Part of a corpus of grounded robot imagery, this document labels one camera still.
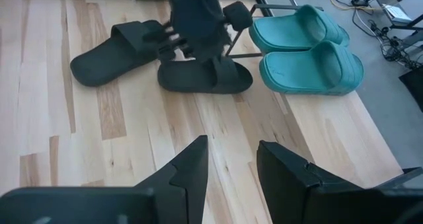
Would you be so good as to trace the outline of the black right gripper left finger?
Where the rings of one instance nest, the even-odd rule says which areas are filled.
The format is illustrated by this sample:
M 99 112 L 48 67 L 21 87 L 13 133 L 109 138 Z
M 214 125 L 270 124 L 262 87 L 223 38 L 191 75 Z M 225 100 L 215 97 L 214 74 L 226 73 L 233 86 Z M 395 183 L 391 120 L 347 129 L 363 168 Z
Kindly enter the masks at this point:
M 135 185 L 149 224 L 201 224 L 208 185 L 208 137 L 198 136 L 165 166 Z

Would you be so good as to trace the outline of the teal rubber slide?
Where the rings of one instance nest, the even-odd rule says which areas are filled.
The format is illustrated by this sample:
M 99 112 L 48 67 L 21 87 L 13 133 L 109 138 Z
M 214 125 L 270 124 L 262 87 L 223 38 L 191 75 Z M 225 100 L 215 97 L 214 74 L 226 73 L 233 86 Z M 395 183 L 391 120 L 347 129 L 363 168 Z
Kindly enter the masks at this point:
M 264 54 L 307 51 L 322 41 L 344 47 L 350 44 L 348 33 L 332 17 L 311 5 L 292 15 L 256 19 L 249 35 Z
M 270 52 L 259 63 L 264 84 L 285 94 L 343 96 L 363 81 L 364 66 L 347 47 L 319 42 L 301 52 Z

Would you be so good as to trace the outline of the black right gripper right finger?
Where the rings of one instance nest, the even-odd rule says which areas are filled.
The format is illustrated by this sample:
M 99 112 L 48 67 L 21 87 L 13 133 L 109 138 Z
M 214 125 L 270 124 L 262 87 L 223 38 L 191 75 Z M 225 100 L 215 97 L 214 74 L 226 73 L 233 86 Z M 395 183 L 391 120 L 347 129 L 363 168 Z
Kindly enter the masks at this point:
M 302 224 L 313 189 L 360 189 L 276 142 L 259 142 L 256 165 L 273 224 Z

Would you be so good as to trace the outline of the black computer desk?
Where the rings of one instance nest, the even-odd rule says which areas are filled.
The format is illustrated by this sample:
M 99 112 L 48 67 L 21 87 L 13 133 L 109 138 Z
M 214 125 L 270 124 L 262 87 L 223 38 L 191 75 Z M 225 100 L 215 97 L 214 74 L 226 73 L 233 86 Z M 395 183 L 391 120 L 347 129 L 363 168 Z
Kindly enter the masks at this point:
M 410 33 L 408 36 L 400 39 L 398 48 L 400 50 L 407 50 L 414 47 L 414 49 L 411 49 L 412 55 L 417 52 L 423 53 L 423 0 L 418 0 L 418 4 L 415 4 L 413 7 L 403 7 L 404 0 L 375 1 L 389 21 L 390 25 L 388 28 L 390 30 L 403 30 Z M 402 23 L 391 20 L 383 4 L 400 7 L 412 19 L 412 22 Z

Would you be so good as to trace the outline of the black rubber slide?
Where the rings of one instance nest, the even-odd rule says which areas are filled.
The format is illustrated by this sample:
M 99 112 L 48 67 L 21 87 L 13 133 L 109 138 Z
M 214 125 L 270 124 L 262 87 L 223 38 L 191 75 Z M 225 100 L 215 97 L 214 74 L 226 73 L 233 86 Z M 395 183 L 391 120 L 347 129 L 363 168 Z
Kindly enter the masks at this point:
M 159 66 L 157 78 L 164 89 L 180 93 L 237 94 L 253 83 L 246 67 L 225 56 L 168 61 Z
M 98 87 L 156 60 L 157 43 L 143 37 L 160 29 L 156 20 L 113 25 L 107 40 L 71 61 L 74 78 L 84 86 Z

